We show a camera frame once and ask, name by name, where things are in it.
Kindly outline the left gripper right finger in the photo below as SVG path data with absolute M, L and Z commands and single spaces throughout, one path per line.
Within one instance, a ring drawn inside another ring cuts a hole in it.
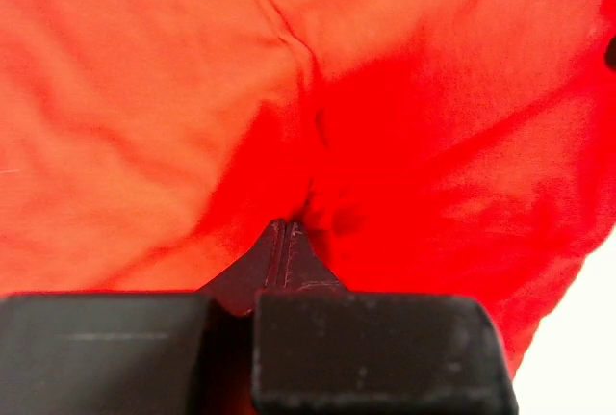
M 274 221 L 252 309 L 251 396 L 260 414 L 515 414 L 485 309 L 451 295 L 348 290 L 301 225 Z

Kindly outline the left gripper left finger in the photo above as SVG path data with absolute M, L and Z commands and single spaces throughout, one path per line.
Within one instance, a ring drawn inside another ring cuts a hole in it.
M 5 414 L 250 414 L 250 309 L 285 225 L 194 292 L 28 293 L 1 302 Z

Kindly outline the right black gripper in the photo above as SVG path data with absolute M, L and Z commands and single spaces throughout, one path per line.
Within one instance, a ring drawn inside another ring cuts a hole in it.
M 616 37 L 612 37 L 605 48 L 604 62 L 609 69 L 616 69 Z

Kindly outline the red t shirt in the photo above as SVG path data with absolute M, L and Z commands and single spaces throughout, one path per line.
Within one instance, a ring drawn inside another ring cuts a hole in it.
M 1 0 L 1 290 L 189 290 L 271 220 L 516 371 L 615 223 L 615 0 Z

